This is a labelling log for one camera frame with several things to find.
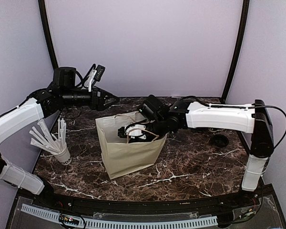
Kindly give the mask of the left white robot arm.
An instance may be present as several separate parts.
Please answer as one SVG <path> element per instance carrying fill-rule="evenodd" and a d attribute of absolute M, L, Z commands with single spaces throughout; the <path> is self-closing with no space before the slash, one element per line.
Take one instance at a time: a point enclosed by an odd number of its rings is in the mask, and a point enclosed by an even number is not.
<path fill-rule="evenodd" d="M 47 88 L 32 92 L 20 105 L 0 115 L 0 144 L 26 126 L 65 107 L 88 106 L 91 110 L 103 111 L 119 103 L 119 97 L 95 86 L 104 71 L 104 66 L 94 64 L 85 77 L 80 77 L 80 83 L 76 84 L 75 77 L 80 76 L 76 68 L 56 68 Z M 0 179 L 39 195 L 40 202 L 47 208 L 54 208 L 58 204 L 58 198 L 51 193 L 52 186 L 46 180 L 14 165 L 1 153 Z"/>

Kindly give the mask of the stack of black coffee lids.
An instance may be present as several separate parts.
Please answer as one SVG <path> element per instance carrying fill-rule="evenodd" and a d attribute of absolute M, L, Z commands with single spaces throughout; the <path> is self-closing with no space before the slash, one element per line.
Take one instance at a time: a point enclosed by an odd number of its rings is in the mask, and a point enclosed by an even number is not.
<path fill-rule="evenodd" d="M 213 143 L 217 147 L 226 147 L 229 144 L 229 140 L 225 135 L 222 134 L 216 134 L 213 136 Z"/>

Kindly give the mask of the cream paper bag with handles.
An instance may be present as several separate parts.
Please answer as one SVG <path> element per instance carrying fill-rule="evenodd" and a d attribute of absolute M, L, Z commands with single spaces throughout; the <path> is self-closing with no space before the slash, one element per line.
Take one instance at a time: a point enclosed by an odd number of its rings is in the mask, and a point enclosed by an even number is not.
<path fill-rule="evenodd" d="M 152 166 L 167 136 L 153 142 L 127 143 L 118 137 L 118 128 L 144 120 L 138 112 L 116 114 L 95 119 L 98 138 L 102 151 L 102 161 L 110 179 Z"/>

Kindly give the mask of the stack of white paper cups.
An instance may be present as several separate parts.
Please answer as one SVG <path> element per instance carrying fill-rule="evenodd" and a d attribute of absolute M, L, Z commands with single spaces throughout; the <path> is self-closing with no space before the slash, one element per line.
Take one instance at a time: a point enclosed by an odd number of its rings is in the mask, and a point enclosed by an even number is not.
<path fill-rule="evenodd" d="M 210 128 L 208 128 L 208 130 L 209 130 L 210 132 L 212 132 L 212 133 L 216 133 L 216 132 L 219 132 L 219 131 L 223 131 L 224 129 L 222 129 L 222 128 L 212 128 L 212 127 L 210 127 Z"/>

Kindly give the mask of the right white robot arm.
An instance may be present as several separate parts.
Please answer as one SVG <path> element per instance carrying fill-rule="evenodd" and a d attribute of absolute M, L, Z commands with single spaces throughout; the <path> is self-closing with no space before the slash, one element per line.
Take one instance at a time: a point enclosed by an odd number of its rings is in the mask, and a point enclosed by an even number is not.
<path fill-rule="evenodd" d="M 244 207 L 252 199 L 267 161 L 278 146 L 274 143 L 273 125 L 262 100 L 252 104 L 227 105 L 205 103 L 195 96 L 163 104 L 153 95 L 138 107 L 147 121 L 126 125 L 123 132 L 128 142 L 151 142 L 179 129 L 215 128 L 251 134 L 251 148 L 243 176 L 241 191 L 234 195 L 234 203 Z"/>

